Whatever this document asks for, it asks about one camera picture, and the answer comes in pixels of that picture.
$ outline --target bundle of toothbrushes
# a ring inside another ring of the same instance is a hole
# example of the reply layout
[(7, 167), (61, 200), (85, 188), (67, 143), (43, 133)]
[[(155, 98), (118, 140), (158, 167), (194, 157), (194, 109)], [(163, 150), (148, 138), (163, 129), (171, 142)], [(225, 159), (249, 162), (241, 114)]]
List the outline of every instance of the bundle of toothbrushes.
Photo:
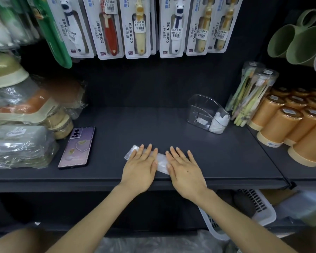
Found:
[(0, 50), (37, 42), (38, 30), (26, 0), (0, 0)]
[(226, 107), (226, 110), (232, 110), (231, 120), (236, 126), (245, 126), (279, 76), (278, 72), (262, 66), (257, 62), (245, 63), (241, 83)]

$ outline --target left hand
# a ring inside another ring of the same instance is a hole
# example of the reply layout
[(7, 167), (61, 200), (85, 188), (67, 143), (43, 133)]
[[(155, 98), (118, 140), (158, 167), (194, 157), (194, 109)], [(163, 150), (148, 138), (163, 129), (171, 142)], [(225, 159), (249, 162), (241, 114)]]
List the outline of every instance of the left hand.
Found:
[(136, 194), (147, 191), (155, 177), (158, 162), (156, 160), (158, 148), (153, 150), (151, 156), (152, 145), (149, 144), (146, 151), (144, 145), (141, 145), (138, 151), (134, 150), (128, 161), (126, 162), (121, 184), (133, 190)]

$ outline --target clear plastic bag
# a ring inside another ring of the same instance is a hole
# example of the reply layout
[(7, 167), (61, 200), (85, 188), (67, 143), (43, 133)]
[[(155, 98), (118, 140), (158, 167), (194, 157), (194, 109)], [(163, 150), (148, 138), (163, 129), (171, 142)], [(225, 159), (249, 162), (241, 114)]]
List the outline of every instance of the clear plastic bag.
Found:
[[(135, 149), (138, 150), (139, 146), (133, 145), (133, 147), (130, 149), (130, 151), (128, 151), (128, 153), (124, 156), (124, 159), (128, 160), (130, 158), (131, 153)], [(157, 170), (168, 175), (169, 172), (167, 171), (167, 167), (166, 167), (167, 164), (168, 164), (168, 161), (166, 159), (166, 155), (161, 154), (161, 153), (157, 154), (157, 161), (158, 161), (158, 168), (157, 168)]]
[(0, 168), (45, 168), (58, 150), (44, 126), (0, 126)]

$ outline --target hand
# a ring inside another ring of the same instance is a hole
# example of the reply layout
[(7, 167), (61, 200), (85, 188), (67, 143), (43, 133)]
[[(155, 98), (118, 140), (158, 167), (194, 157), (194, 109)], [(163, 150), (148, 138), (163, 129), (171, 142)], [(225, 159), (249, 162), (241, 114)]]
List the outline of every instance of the hand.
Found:
[(123, 169), (121, 184), (133, 190), (137, 195), (150, 187), (157, 171), (158, 148), (155, 148), (152, 155), (149, 156), (151, 149), (152, 145), (149, 144), (143, 153), (144, 145), (141, 145), (138, 151), (134, 150), (131, 153)]
[(207, 190), (207, 185), (202, 172), (194, 160), (190, 150), (187, 151), (189, 159), (176, 147), (171, 146), (166, 151), (166, 157), (170, 164), (167, 165), (172, 184), (180, 195), (193, 203)]

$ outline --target purple phone case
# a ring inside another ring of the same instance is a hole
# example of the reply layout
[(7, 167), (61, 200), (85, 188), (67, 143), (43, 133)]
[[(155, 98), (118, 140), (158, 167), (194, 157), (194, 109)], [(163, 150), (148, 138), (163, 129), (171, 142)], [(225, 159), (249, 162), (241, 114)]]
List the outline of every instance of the purple phone case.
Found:
[(86, 165), (94, 132), (95, 127), (74, 128), (58, 167), (63, 168)]

